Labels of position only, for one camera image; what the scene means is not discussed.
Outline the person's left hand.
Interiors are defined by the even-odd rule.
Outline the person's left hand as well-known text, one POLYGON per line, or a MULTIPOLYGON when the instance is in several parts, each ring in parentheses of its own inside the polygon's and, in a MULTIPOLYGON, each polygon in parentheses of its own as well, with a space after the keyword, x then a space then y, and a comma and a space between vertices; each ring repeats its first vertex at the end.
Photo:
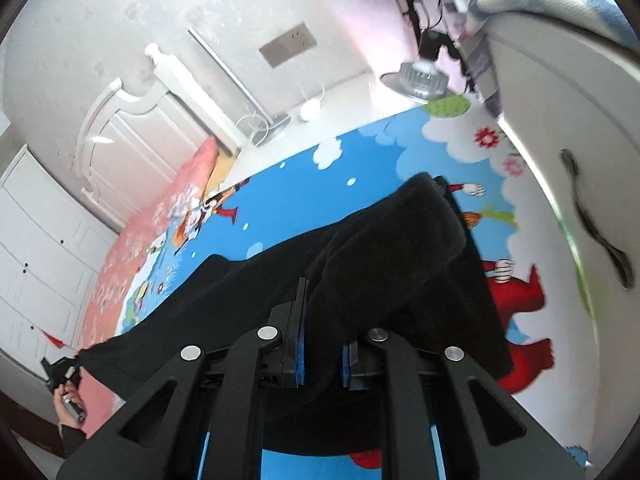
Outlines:
POLYGON ((84 401, 72 382, 59 385, 53 393, 53 405, 55 413, 58 415, 58 422, 61 426, 81 429, 84 423, 70 412, 70 404, 72 403, 85 408, 84 401))

